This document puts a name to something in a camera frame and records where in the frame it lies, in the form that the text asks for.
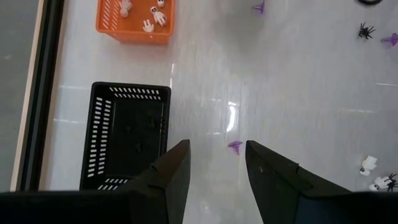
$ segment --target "toy pieces in basket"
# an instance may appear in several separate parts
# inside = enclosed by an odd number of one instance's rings
[[[134,177],[163,154],[163,110],[159,101],[115,101],[107,174]]]

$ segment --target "skeleton hand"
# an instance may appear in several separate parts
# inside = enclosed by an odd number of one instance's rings
[[[119,4],[120,4],[120,15],[123,18],[126,18],[127,16],[129,16],[129,11],[132,8],[130,0],[121,0]]]
[[[154,15],[155,22],[160,26],[164,26],[166,24],[166,18],[163,13],[159,12],[157,8],[154,6],[150,9],[152,15]]]
[[[157,6],[163,7],[164,6],[164,0],[157,0]]]
[[[149,22],[149,19],[144,21],[144,26],[142,27],[145,32],[153,32],[155,26]]]

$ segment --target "white floor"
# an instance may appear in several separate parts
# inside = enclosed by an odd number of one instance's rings
[[[190,139],[185,223],[261,223],[244,153],[252,139],[350,190],[398,172],[398,2],[354,0],[178,1],[168,47],[121,45],[95,30],[96,1],[67,1],[44,189],[77,189],[91,84],[172,88],[168,147]],[[357,38],[359,25],[373,39]],[[370,177],[361,161],[379,159]]]

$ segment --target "purple bat decoration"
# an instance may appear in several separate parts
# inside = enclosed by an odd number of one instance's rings
[[[262,14],[264,12],[265,3],[266,3],[265,0],[262,0],[262,3],[253,6],[253,9],[259,10],[261,12],[261,14]]]
[[[389,45],[395,46],[398,43],[398,34],[393,33],[390,37],[381,39],[382,43],[387,43]]]
[[[241,141],[233,141],[231,143],[228,144],[228,147],[231,147],[236,155],[239,155],[239,146],[242,144],[243,142]]]

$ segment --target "black frame edge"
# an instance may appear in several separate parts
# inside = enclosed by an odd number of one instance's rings
[[[17,177],[18,191],[39,189],[63,5],[64,0],[44,0],[43,3]]]

